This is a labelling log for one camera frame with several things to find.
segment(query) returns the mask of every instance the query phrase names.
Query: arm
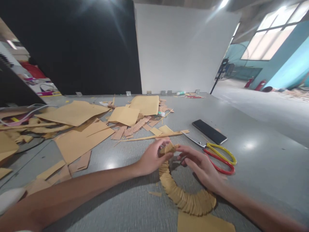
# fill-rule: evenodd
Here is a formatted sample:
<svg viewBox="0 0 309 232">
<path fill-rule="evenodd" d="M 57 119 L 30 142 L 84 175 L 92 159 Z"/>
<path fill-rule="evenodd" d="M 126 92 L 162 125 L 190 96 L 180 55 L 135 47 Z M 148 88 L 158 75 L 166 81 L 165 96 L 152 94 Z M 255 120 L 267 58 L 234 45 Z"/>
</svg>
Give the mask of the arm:
<svg viewBox="0 0 309 232">
<path fill-rule="evenodd" d="M 182 152 L 178 159 L 187 156 L 183 165 L 188 165 L 197 175 L 201 183 L 210 191 L 225 198 L 248 218 L 250 218 L 263 231 L 300 232 L 308 231 L 306 227 L 296 221 L 276 212 L 258 202 L 253 201 L 236 189 L 225 183 L 209 158 L 191 147 L 180 146 L 177 151 Z"/>
<path fill-rule="evenodd" d="M 73 178 L 26 197 L 0 218 L 0 231 L 41 231 L 107 189 L 154 172 L 173 156 L 157 155 L 160 146 L 169 141 L 160 139 L 152 143 L 141 159 L 129 166 Z"/>
</svg>

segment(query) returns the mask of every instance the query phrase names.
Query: table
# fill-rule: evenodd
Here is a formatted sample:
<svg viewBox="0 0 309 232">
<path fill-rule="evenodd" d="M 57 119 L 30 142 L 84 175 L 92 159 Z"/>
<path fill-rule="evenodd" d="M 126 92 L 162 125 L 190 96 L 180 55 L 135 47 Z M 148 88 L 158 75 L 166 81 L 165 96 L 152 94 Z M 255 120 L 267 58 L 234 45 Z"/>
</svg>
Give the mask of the table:
<svg viewBox="0 0 309 232">
<path fill-rule="evenodd" d="M 309 150 L 299 143 L 279 134 L 263 123 L 247 116 L 229 104 L 209 94 L 204 99 L 185 99 L 160 96 L 173 108 L 163 120 L 172 130 L 190 130 L 190 135 L 205 141 L 202 134 L 191 125 L 202 119 L 220 129 L 228 137 L 223 144 L 236 157 L 236 174 L 228 182 L 249 194 L 253 199 L 266 203 L 309 226 Z M 134 96 L 116 96 L 115 105 L 124 106 Z M 113 96 L 60 96 L 44 98 L 48 104 L 65 105 L 65 101 L 82 100 L 99 104 L 111 101 Z M 140 130 L 134 138 L 151 136 Z M 174 144 L 190 145 L 201 150 L 184 136 L 171 137 Z M 129 165 L 139 159 L 152 140 L 120 142 L 106 139 L 92 150 L 88 169 L 74 173 L 73 177 L 87 173 Z M 0 194 L 21 187 L 35 179 L 41 172 L 62 159 L 52 140 L 18 155 L 10 165 L 14 172 L 0 181 Z M 173 166 L 176 183 L 189 193 L 201 186 L 189 168 Z M 109 189 L 85 203 L 44 231 L 177 231 L 178 209 L 164 193 L 158 171 L 151 175 L 129 180 Z M 163 192 L 162 197 L 148 191 Z M 228 202 L 217 198 L 212 214 L 235 225 L 236 231 L 259 231 Z"/>
</svg>

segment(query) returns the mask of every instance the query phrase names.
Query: hand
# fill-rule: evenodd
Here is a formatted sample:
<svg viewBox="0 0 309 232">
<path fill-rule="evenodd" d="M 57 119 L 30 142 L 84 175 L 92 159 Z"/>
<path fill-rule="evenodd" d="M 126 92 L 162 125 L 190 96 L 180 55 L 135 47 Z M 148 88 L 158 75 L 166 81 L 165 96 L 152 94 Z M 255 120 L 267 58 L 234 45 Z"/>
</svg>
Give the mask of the hand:
<svg viewBox="0 0 309 232">
<path fill-rule="evenodd" d="M 181 152 L 178 156 L 178 160 L 186 156 L 182 165 L 187 164 L 206 188 L 220 195 L 224 182 L 209 158 L 205 154 L 188 146 L 180 145 L 176 151 Z"/>
<path fill-rule="evenodd" d="M 140 175 L 148 175 L 157 170 L 165 161 L 173 157 L 173 153 L 167 153 L 162 157 L 158 157 L 158 151 L 162 146 L 167 145 L 170 142 L 169 138 L 164 138 L 155 141 L 150 144 L 141 159 L 136 162 L 137 168 L 140 171 Z"/>
</svg>

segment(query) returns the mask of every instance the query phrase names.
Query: red fire extinguisher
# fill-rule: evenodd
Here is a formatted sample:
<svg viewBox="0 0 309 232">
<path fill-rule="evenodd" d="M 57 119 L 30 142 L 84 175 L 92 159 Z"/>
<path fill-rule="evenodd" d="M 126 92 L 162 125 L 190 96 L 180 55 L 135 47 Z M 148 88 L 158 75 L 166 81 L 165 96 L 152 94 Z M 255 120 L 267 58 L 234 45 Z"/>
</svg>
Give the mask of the red fire extinguisher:
<svg viewBox="0 0 309 232">
<path fill-rule="evenodd" d="M 258 84 L 258 86 L 255 88 L 255 91 L 260 91 L 261 88 L 263 88 L 263 86 L 265 85 L 265 83 L 266 83 L 266 80 L 262 80 L 262 81 Z"/>
<path fill-rule="evenodd" d="M 249 88 L 250 84 L 252 83 L 254 78 L 249 79 L 249 81 L 247 82 L 247 84 L 245 85 L 245 88 Z"/>
</svg>

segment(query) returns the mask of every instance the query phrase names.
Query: smartphone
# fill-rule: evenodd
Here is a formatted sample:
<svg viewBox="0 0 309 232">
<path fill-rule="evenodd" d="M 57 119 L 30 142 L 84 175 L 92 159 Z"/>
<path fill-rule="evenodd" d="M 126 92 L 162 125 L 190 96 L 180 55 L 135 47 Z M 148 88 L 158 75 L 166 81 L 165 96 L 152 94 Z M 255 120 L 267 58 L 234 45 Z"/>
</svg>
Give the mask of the smartphone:
<svg viewBox="0 0 309 232">
<path fill-rule="evenodd" d="M 206 135 L 208 138 L 210 138 L 212 141 L 214 141 L 218 145 L 228 140 L 227 137 L 225 137 L 223 134 L 213 129 L 210 125 L 206 124 L 200 119 L 195 122 L 192 122 L 192 125 L 194 125 L 204 135 Z"/>
</svg>

